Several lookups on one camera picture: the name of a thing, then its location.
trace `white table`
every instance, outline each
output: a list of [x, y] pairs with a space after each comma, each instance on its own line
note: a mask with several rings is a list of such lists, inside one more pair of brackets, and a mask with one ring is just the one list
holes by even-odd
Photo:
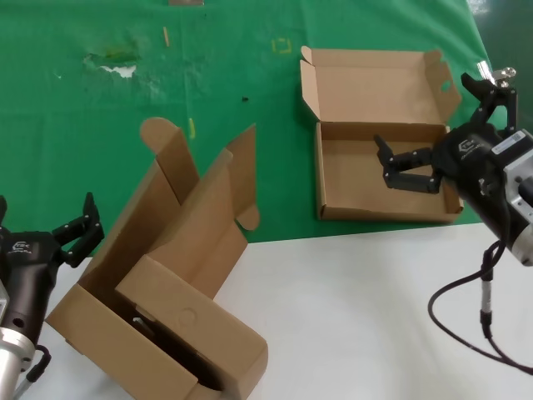
[[[216, 301], [269, 344], [251, 400], [519, 400], [533, 377], [462, 347], [426, 313], [430, 295], [474, 272], [495, 240], [481, 224], [250, 245]], [[62, 268], [51, 308], [82, 269]], [[441, 320], [488, 349], [480, 284], [446, 294]], [[508, 252], [495, 274], [496, 341], [533, 365], [533, 269]], [[52, 364], [27, 400], [131, 399], [46, 326]]]

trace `robotic arm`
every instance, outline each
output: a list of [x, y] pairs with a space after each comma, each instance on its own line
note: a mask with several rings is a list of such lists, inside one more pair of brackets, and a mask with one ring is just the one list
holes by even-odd
[[[82, 216], [52, 232], [9, 232], [2, 225], [6, 211], [0, 197], [0, 400], [20, 398], [44, 372], [50, 354], [37, 342], [57, 270], [63, 263], [76, 268], [104, 236], [91, 193]], [[76, 239], [70, 249], [62, 249]], [[36, 350], [43, 352], [42, 360], [15, 392]]]
[[[504, 78], [514, 70], [504, 70]], [[432, 149], [394, 154], [387, 143], [375, 137], [383, 178], [389, 188], [420, 193], [438, 193], [441, 182], [456, 189], [476, 211], [486, 226], [499, 238], [484, 254], [479, 272], [459, 279], [437, 291], [428, 303], [433, 322], [470, 349], [499, 363], [533, 375], [533, 368], [520, 365], [496, 345], [491, 332], [491, 282], [493, 268], [508, 248], [523, 265], [533, 266], [533, 136], [516, 129], [517, 94], [508, 83], [492, 77], [476, 81], [463, 74], [466, 90], [480, 101], [471, 120], [445, 135]], [[496, 107], [507, 109], [506, 128], [497, 131], [488, 123]], [[430, 176], [408, 172], [431, 166]], [[468, 343], [445, 327], [435, 316], [433, 305], [442, 294], [476, 279], [481, 279], [480, 320], [485, 338], [497, 356]]]

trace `open cardboard box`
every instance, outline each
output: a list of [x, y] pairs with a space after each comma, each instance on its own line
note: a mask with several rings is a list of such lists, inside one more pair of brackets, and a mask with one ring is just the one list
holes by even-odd
[[202, 179], [178, 127], [141, 135], [156, 161], [47, 321], [138, 400], [245, 399], [267, 343], [212, 299], [259, 223], [255, 128]]
[[[389, 189], [376, 134], [395, 153], [432, 145], [461, 102], [442, 53], [301, 49], [302, 95], [316, 125], [316, 188], [321, 219], [452, 222], [456, 192]], [[429, 167], [414, 170], [431, 175]]]

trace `green tablecloth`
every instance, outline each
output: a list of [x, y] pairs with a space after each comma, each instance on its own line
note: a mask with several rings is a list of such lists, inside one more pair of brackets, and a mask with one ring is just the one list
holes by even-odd
[[[92, 191], [109, 229], [152, 160], [139, 127], [161, 116], [184, 127], [202, 173], [257, 124], [262, 224], [251, 241], [420, 226], [316, 220], [316, 121], [301, 100], [302, 45], [440, 48], [457, 82], [486, 59], [466, 0], [2, 1], [5, 225], [48, 230], [76, 217]], [[137, 70], [128, 79], [102, 65]], [[476, 105], [463, 95], [452, 127]], [[460, 223], [475, 220], [467, 209]]]

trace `black cable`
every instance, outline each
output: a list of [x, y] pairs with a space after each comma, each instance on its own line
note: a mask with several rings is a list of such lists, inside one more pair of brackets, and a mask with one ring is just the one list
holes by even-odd
[[31, 383], [35, 383], [41, 375], [44, 374], [44, 370], [47, 369], [48, 364], [52, 360], [52, 356], [46, 347], [38, 344], [35, 349], [42, 352], [42, 357], [41, 360], [39, 360], [39, 362], [26, 374], [26, 379]]
[[509, 213], [509, 208], [508, 208], [506, 197], [505, 197], [505, 189], [502, 188], [500, 195], [501, 195], [501, 208], [503, 212], [502, 226], [504, 227], [504, 232], [502, 233], [501, 239], [497, 242], [494, 242], [489, 248], [485, 250], [484, 255], [483, 255], [483, 263], [481, 265], [480, 271], [472, 273], [471, 275], [464, 277], [462, 279], [458, 279], [452, 283], [449, 283], [445, 285], [444, 287], [442, 287], [441, 289], [439, 289], [438, 291], [436, 291], [435, 294], [431, 296], [430, 301], [427, 304], [427, 312], [430, 315], [431, 321], [433, 321], [433, 323], [437, 327], [439, 327], [442, 331], [444, 331], [449, 336], [454, 338], [457, 342], [463, 344], [464, 346], [467, 346], [469, 349], [474, 350], [475, 352], [487, 358], [490, 358], [491, 360], [497, 361], [499, 363], [503, 363], [510, 367], [518, 368], [524, 373], [529, 373], [530, 375], [533, 375], [533, 368], [520, 365], [519, 363], [513, 361], [510, 357], [504, 354], [501, 351], [501, 349], [496, 345], [491, 334], [491, 315], [490, 315], [490, 318], [485, 321], [483, 321], [483, 315], [482, 315], [481, 323], [483, 325], [484, 334], [487, 340], [491, 344], [492, 348], [498, 353], [499, 357], [493, 354], [490, 354], [489, 352], [486, 352], [485, 350], [481, 350], [480, 348], [467, 342], [462, 337], [453, 333], [441, 321], [439, 321], [439, 319], [436, 317], [433, 311], [435, 301], [440, 296], [442, 296], [444, 293], [449, 292], [451, 289], [458, 288], [459, 286], [473, 282], [476, 279], [484, 278], [487, 276], [487, 274], [490, 274], [490, 278], [487, 280], [492, 280], [493, 269], [496, 266], [496, 264], [500, 261], [501, 256], [503, 255], [506, 249], [506, 244], [509, 241], [510, 230], [511, 230], [511, 215]]

